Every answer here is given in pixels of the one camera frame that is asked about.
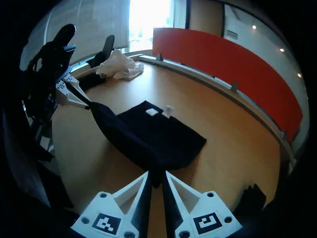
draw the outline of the office chair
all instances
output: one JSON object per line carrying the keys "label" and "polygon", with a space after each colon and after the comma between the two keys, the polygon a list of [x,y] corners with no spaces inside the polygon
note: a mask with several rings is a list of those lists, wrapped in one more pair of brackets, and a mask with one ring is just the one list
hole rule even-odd
{"label": "office chair", "polygon": [[114,35],[110,35],[107,37],[102,51],[96,54],[96,56],[93,59],[90,59],[87,61],[87,63],[90,65],[91,68],[99,66],[102,62],[104,62],[105,60],[109,58],[111,51],[113,50],[114,42],[115,42]]}

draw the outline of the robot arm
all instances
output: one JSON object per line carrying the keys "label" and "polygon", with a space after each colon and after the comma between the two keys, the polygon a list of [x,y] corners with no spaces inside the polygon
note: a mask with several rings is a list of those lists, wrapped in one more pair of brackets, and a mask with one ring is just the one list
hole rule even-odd
{"label": "robot arm", "polygon": [[[87,238],[147,237],[151,189],[146,172],[114,194],[99,192],[71,228]],[[162,190],[168,238],[222,238],[242,228],[215,192],[202,194],[167,171]],[[124,214],[120,206],[135,193]]]}

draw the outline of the red divider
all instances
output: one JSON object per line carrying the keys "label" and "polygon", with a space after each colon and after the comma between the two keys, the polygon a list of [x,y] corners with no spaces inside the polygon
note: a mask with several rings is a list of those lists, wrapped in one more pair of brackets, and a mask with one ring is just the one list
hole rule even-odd
{"label": "red divider", "polygon": [[291,141],[302,120],[299,104],[283,78],[248,49],[201,31],[155,28],[153,55],[215,76],[238,89],[261,107]]}

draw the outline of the crumpled white cloth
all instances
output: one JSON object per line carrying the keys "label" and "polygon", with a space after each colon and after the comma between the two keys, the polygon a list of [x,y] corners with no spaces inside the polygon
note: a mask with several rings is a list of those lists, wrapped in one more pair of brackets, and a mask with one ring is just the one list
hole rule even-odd
{"label": "crumpled white cloth", "polygon": [[121,51],[115,50],[105,62],[100,64],[96,74],[113,76],[115,79],[132,80],[143,71],[143,64],[136,64],[133,59],[126,57]]}

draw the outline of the curved wooden desk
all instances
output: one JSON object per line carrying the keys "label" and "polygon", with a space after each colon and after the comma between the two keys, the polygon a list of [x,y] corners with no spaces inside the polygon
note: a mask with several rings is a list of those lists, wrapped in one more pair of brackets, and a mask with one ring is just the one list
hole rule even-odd
{"label": "curved wooden desk", "polygon": [[[130,82],[109,79],[90,89],[88,97],[118,114],[147,100],[174,107],[173,116],[207,139],[198,158],[186,169],[171,171],[200,192],[216,191],[235,208],[243,189],[257,183],[275,195],[279,177],[279,144],[252,115],[218,92],[185,76],[145,64]],[[98,128],[90,111],[58,106],[53,141],[63,182],[81,213],[99,191],[113,193],[143,174]],[[166,237],[161,189],[153,189],[149,237]]]}

